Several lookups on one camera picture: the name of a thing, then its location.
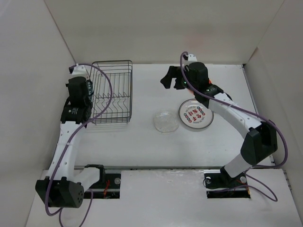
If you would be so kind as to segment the white plate red characters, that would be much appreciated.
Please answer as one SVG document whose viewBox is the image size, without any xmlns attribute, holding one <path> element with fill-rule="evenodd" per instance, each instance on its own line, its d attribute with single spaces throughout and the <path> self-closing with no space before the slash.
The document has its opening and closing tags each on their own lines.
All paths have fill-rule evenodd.
<svg viewBox="0 0 303 227">
<path fill-rule="evenodd" d="M 183 124 L 197 130 L 207 128 L 214 119 L 214 113 L 196 99 L 184 101 L 179 107 L 178 114 Z"/>
</svg>

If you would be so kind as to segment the clear glass plate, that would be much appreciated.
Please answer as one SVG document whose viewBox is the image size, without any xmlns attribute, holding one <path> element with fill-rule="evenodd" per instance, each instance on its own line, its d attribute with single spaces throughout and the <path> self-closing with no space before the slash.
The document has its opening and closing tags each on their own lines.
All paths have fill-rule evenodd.
<svg viewBox="0 0 303 227">
<path fill-rule="evenodd" d="M 153 115 L 153 125 L 161 133 L 175 132 L 179 128 L 178 115 L 171 110 L 160 110 Z"/>
</svg>

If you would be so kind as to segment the orange plastic plate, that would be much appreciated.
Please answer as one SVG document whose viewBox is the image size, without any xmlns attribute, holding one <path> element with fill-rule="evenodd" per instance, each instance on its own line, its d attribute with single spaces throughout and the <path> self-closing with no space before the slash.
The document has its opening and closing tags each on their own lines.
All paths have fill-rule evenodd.
<svg viewBox="0 0 303 227">
<path fill-rule="evenodd" d="M 191 89 L 191 88 L 187 88 L 187 90 L 191 93 L 191 94 L 194 94 L 194 91 Z"/>
</svg>

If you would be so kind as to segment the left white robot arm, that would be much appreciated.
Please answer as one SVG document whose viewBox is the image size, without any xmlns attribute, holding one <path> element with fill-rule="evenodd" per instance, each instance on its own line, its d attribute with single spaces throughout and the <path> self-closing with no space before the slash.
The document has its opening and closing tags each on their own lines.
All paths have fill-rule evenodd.
<svg viewBox="0 0 303 227">
<path fill-rule="evenodd" d="M 74 174 L 81 138 L 91 116 L 91 82 L 83 76 L 69 79 L 69 96 L 60 118 L 60 136 L 45 179 L 37 180 L 36 192 L 45 208 L 78 208 L 93 185 L 102 187 L 106 176 L 101 165 L 88 165 Z"/>
</svg>

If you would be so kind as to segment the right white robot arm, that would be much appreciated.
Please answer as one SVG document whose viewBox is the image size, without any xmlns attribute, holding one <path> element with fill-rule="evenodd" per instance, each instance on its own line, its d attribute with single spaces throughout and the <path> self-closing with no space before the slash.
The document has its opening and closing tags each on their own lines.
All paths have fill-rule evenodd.
<svg viewBox="0 0 303 227">
<path fill-rule="evenodd" d="M 208 69 L 203 63 L 193 62 L 184 69 L 180 66 L 170 66 L 160 82 L 169 89 L 172 80 L 175 80 L 176 90 L 193 91 L 199 103 L 220 115 L 244 139 L 240 153 L 220 169 L 219 181 L 222 185 L 230 186 L 244 171 L 277 151 L 277 135 L 273 123 L 240 111 L 228 94 L 211 83 Z"/>
</svg>

